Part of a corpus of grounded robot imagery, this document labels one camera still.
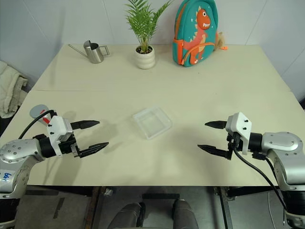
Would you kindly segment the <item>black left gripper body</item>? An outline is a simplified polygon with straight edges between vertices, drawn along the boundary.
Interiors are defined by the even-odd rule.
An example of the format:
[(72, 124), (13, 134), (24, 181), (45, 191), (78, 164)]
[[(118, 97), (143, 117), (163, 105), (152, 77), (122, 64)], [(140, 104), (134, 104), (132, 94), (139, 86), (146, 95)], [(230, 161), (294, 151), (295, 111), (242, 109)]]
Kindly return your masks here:
[(74, 134), (71, 134), (67, 140), (60, 141), (59, 148), (62, 154), (72, 153), (74, 157), (81, 158), (81, 151), (78, 148)]

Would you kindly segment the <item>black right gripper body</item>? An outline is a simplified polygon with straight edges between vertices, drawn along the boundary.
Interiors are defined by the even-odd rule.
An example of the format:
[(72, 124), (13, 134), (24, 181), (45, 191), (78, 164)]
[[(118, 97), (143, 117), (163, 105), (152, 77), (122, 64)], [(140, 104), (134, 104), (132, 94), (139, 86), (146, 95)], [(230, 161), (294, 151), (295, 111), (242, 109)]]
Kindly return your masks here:
[(226, 152), (225, 158), (231, 160), (232, 154), (238, 152), (240, 135), (237, 132), (233, 132), (233, 134), (228, 134), (226, 140), (228, 142), (228, 151)]

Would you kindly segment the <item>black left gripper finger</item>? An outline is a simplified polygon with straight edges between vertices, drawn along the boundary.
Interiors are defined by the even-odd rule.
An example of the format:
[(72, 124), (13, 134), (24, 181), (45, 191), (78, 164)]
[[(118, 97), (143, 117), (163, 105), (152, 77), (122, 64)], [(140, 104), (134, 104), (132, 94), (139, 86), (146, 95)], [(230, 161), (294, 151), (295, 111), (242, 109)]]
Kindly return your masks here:
[(91, 145), (89, 146), (87, 149), (84, 150), (80, 150), (79, 151), (79, 157), (83, 158), (86, 156), (90, 156), (92, 154), (97, 153), (98, 151), (102, 150), (103, 148), (105, 148), (107, 145), (109, 144), (109, 142), (105, 142), (105, 143), (98, 143), (95, 145)]
[(96, 120), (82, 120), (71, 123), (72, 130), (86, 129), (98, 125), (100, 122)]

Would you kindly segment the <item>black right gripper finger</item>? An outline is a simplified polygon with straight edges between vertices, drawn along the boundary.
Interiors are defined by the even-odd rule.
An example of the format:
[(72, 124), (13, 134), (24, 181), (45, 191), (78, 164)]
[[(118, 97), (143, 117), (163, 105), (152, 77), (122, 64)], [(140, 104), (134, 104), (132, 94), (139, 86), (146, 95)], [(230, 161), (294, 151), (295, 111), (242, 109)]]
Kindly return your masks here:
[(215, 146), (210, 146), (210, 145), (197, 145), (197, 146), (211, 155), (224, 157), (226, 159), (228, 158), (228, 151), (226, 150), (217, 149)]
[(205, 126), (209, 126), (216, 129), (225, 129), (227, 122), (226, 121), (210, 121), (205, 123)]

